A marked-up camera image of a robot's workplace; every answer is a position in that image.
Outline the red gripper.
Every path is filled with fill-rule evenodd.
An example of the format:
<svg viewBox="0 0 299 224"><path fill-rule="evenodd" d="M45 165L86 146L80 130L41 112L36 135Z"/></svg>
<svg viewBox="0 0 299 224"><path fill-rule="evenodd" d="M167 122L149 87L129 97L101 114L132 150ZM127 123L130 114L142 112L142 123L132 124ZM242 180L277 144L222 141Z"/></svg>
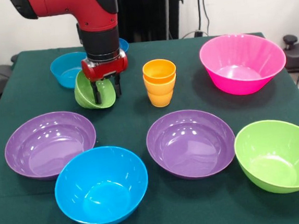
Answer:
<svg viewBox="0 0 299 224"><path fill-rule="evenodd" d="M98 63L86 58L81 61L81 67L85 77L92 82L92 91L96 104L102 103L101 95L98 90L98 80L104 79L112 74L114 74L116 97L119 98L121 96L120 73L128 67L128 59L123 50L120 50L119 56L111 61Z"/></svg>

